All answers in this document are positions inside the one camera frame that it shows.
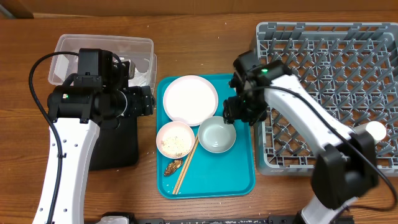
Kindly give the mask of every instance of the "turquoise tray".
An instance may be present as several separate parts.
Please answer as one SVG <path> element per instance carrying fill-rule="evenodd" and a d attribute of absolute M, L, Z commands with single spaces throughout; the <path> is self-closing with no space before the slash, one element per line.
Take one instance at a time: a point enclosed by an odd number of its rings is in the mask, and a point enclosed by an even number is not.
<path fill-rule="evenodd" d="M 215 115 L 222 116 L 224 100 L 236 95 L 235 91 L 228 86 L 232 74 L 200 76 L 206 78 L 216 88 L 218 107 Z M 179 77 L 165 78 L 157 87 L 156 132 L 163 125 L 171 122 L 164 111 L 163 96 L 166 88 L 177 78 Z M 240 120 L 236 121 L 234 126 L 237 138 L 234 146 L 227 152 L 214 154 L 206 151 L 200 144 L 198 145 L 178 195 L 173 195 L 172 192 L 182 169 L 178 169 L 170 177 L 164 177 L 164 170 L 172 159 L 164 157 L 157 150 L 157 188 L 159 192 L 169 199 L 248 194 L 256 184 L 250 127 Z M 192 127 L 195 135 L 198 128 L 199 126 Z"/>

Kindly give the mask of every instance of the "gray dish rack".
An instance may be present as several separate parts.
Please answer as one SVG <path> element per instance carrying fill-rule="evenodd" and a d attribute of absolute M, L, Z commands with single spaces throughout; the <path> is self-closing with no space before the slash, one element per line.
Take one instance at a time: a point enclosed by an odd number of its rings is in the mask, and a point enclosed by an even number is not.
<path fill-rule="evenodd" d="M 349 127 L 379 121 L 378 168 L 398 176 L 398 24 L 262 22 L 251 42 L 258 57 L 282 60 L 331 115 Z M 310 175 L 303 137 L 278 111 L 254 126 L 256 167 L 264 175 Z"/>

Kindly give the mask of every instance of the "shiny brown object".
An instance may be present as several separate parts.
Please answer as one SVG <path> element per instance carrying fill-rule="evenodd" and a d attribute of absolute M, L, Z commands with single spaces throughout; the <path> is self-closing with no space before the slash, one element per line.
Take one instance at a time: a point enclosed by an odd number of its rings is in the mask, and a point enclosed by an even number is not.
<path fill-rule="evenodd" d="M 256 26 L 263 21 L 398 22 L 398 12 L 0 20 L 0 224 L 32 224 L 38 209 L 50 134 L 49 125 L 30 95 L 27 77 L 37 59 L 54 51 L 62 34 L 151 38 L 157 56 L 158 84 L 172 75 L 233 73 L 233 61 L 249 50 Z M 34 75 L 36 94 L 45 107 L 55 87 L 47 80 L 50 63 L 50 59 L 45 60 Z M 295 215 L 313 197 L 309 177 L 264 176 L 255 170 L 256 186 L 248 195 L 167 199 L 159 193 L 156 182 L 156 116 L 140 117 L 137 125 L 137 166 L 89 172 L 84 201 L 86 221 L 99 220 L 109 211 L 130 211 L 137 218 L 166 220 Z M 390 180 L 398 187 L 397 177 Z M 166 187 L 171 194 L 174 186 Z M 382 182 L 358 201 L 374 207 L 391 203 L 391 193 Z M 354 215 L 355 224 L 398 224 L 398 210 L 352 209 L 350 215 Z"/>
<path fill-rule="evenodd" d="M 177 169 L 180 168 L 183 163 L 184 163 L 184 161 L 182 159 L 176 159 L 173 162 L 171 162 L 167 166 L 166 170 L 164 171 L 164 176 L 168 177 L 168 176 L 174 174 L 175 171 L 177 171 Z"/>

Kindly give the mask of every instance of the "transparent container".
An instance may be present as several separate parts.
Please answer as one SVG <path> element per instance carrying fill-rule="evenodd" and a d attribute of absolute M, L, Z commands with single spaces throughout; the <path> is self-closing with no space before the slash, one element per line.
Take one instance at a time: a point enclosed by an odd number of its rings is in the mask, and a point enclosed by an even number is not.
<path fill-rule="evenodd" d="M 138 37 L 121 37 L 112 35 L 64 34 L 60 37 L 55 52 L 79 52 L 81 48 L 97 48 L 111 51 L 136 64 L 136 74 L 129 80 L 129 86 L 149 85 L 152 93 L 156 81 L 156 55 L 151 39 Z M 77 72 L 78 57 L 74 55 L 54 56 L 51 61 L 49 82 L 62 85 L 72 73 Z"/>

